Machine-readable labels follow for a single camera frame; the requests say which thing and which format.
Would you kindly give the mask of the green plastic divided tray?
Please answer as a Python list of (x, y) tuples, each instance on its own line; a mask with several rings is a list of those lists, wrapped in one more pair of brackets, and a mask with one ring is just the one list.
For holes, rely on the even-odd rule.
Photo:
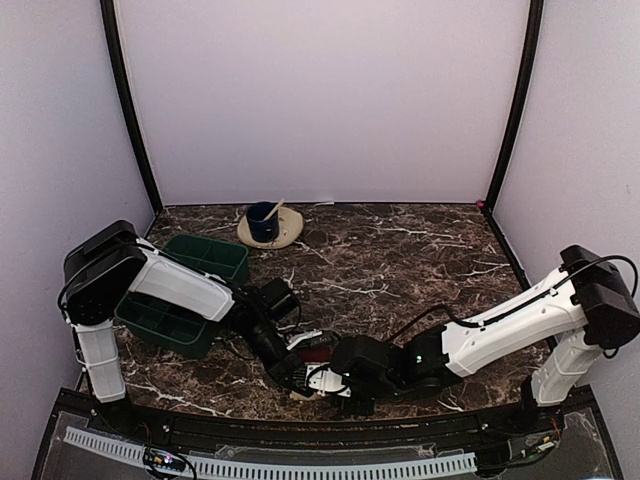
[(201, 359), (234, 305), (231, 289), (216, 280), (244, 284), (248, 256), (248, 248), (238, 243), (175, 235), (120, 301), (115, 316), (140, 339)]

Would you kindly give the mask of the striped brown red sock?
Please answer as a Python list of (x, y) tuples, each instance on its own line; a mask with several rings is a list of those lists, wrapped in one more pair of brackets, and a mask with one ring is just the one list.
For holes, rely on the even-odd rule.
[(329, 346), (319, 346), (299, 348), (295, 352), (305, 364), (324, 364), (330, 362), (333, 349)]

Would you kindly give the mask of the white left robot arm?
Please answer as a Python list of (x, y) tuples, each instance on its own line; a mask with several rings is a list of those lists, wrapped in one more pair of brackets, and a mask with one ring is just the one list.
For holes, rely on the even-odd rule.
[(57, 307), (78, 339), (94, 397), (104, 404), (101, 417), (120, 436), (141, 427), (140, 412), (124, 400), (127, 389), (113, 332), (116, 308), (128, 294), (161, 300), (232, 330), (276, 384), (304, 398), (314, 394), (303, 359), (276, 327), (299, 305), (281, 279), (262, 287), (240, 286), (157, 249), (125, 220), (73, 249), (63, 273)]

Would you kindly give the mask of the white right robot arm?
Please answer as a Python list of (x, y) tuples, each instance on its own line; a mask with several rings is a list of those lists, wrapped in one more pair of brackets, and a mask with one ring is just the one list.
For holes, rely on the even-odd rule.
[(368, 415), (378, 399), (437, 396), (495, 361), (554, 337), (550, 357), (527, 378), (523, 402), (510, 413), (511, 426), (530, 434), (600, 356), (612, 355), (639, 334), (639, 284), (627, 284), (617, 266), (625, 256), (600, 257), (572, 245), (561, 258), (531, 288), (472, 317), (460, 319), (444, 304), (432, 307), (448, 322), (402, 346), (393, 339), (345, 337), (328, 362), (307, 367), (304, 384)]

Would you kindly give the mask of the dark blue cup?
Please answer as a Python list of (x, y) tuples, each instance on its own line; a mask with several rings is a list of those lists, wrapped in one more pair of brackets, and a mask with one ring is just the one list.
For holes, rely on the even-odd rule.
[(279, 235), (279, 217), (275, 212), (271, 217), (267, 216), (275, 208), (272, 202), (258, 202), (250, 205), (246, 210), (246, 219), (251, 238), (258, 243), (269, 243)]

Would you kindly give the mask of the wooden stick in cup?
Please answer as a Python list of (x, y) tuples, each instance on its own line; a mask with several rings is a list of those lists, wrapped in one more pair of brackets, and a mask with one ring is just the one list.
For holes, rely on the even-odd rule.
[(263, 218), (263, 221), (266, 222), (270, 220), (278, 212), (278, 210), (283, 206), (284, 202), (285, 202), (285, 198), (283, 197), (268, 212), (268, 214)]

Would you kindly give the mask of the small circuit board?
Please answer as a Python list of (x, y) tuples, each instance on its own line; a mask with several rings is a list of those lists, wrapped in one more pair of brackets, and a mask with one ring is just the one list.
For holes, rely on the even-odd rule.
[(183, 472), (186, 462), (178, 456), (155, 448), (146, 449), (143, 453), (143, 464), (154, 471)]

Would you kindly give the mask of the black front rail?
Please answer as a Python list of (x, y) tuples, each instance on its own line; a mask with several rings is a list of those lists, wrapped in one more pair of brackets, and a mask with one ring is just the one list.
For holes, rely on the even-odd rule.
[(211, 449), (229, 444), (249, 447), (346, 449), (421, 443), (477, 445), (505, 440), (500, 429), (520, 409), (503, 405), (457, 414), (391, 420), (285, 422), (222, 418), (132, 405), (112, 420), (127, 432), (140, 423), (165, 446)]

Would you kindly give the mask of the black left frame post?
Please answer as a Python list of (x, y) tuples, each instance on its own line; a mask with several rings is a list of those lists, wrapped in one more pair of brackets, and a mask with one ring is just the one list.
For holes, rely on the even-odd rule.
[(112, 0), (100, 0), (99, 4), (111, 70), (129, 142), (146, 196), (150, 202), (154, 215), (157, 216), (163, 211), (164, 205), (144, 144), (142, 130), (138, 121), (132, 90), (129, 84), (127, 67), (125, 65), (125, 57), (118, 28), (116, 3)]

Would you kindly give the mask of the black frame post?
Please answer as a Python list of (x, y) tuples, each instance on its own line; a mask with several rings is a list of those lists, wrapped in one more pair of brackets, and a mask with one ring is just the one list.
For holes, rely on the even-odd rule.
[(531, 0), (529, 2), (527, 24), (513, 98), (493, 175), (491, 177), (486, 198), (483, 202), (483, 212), (486, 217), (493, 215), (515, 148), (533, 74), (540, 38), (544, 4), (545, 2), (543, 0)]
[(125, 57), (118, 28), (116, 3), (112, 0), (100, 0), (99, 4), (111, 70), (129, 142), (146, 196), (150, 202), (154, 215), (157, 216), (163, 211), (164, 205), (144, 144), (142, 130), (138, 121), (132, 90), (129, 84), (127, 67), (125, 65)]

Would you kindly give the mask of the black right frame post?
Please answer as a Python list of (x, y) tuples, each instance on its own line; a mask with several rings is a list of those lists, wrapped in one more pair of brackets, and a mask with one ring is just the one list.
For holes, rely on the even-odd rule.
[(493, 175), (491, 177), (486, 198), (483, 202), (483, 212), (486, 217), (493, 215), (515, 148), (533, 74), (540, 38), (544, 4), (545, 2), (543, 0), (531, 0), (529, 2), (527, 24), (513, 98)]

